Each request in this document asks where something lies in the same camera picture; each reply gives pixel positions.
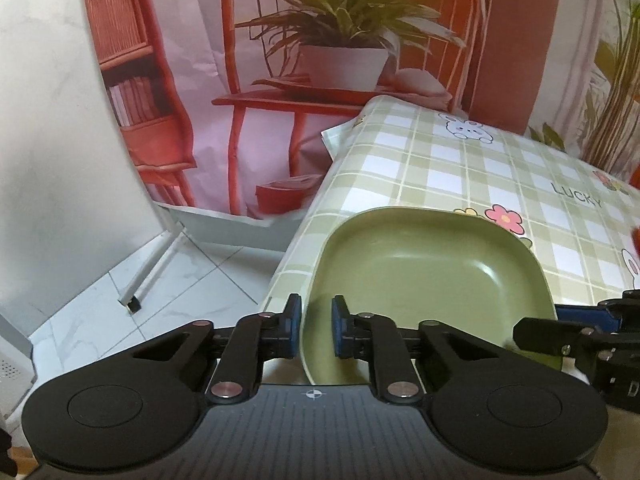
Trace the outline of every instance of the printed backdrop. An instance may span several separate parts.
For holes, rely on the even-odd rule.
[[[639,165],[640,0],[412,0],[402,12],[420,15],[409,19],[418,34],[403,25],[404,41],[361,42],[388,50],[380,75],[329,89],[318,70],[344,64],[301,56],[301,43],[362,46],[332,34],[350,34],[373,6],[321,29],[297,21],[315,16],[317,0],[85,1],[114,116],[159,202],[254,218],[299,208],[331,163],[320,131],[379,94],[529,137],[624,181]],[[386,2],[376,12],[398,0]],[[369,90],[347,88],[366,76]]]

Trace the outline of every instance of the red flower print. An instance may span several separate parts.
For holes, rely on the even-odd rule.
[[[524,234],[522,216],[515,211],[507,211],[501,205],[495,204],[491,209],[487,209],[484,214],[489,220],[493,220],[500,227],[507,229],[507,231],[511,231],[516,235]]]

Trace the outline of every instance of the black circular cap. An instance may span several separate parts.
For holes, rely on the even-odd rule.
[[[22,424],[40,463],[110,472],[175,449],[201,408],[166,363],[106,360],[43,384],[25,404]]]
[[[473,462],[542,474],[588,458],[607,429],[607,409],[589,385],[540,365],[454,374],[434,394],[431,420]]]
[[[486,406],[495,418],[517,428],[537,428],[562,413],[560,399],[537,386],[510,384],[491,392]]]
[[[92,386],[76,393],[69,401],[69,415],[90,428],[113,428],[129,422],[142,410],[142,397],[136,390],[116,384]]]

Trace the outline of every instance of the white marble floor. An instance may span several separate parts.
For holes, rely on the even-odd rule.
[[[111,269],[31,335],[35,387],[193,319],[235,325],[257,311],[283,255],[196,244],[182,234],[136,293],[142,309],[132,316],[118,295],[156,243],[157,238]],[[14,431],[18,444],[21,433]]]

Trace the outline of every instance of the ribbed gray surface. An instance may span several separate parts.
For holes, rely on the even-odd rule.
[[[322,393],[311,398],[313,389]],[[44,466],[31,480],[91,478]],[[383,404],[367,386],[267,384],[207,413],[179,449],[102,480],[510,480],[444,447],[420,413]],[[594,480],[586,467],[536,480]]]

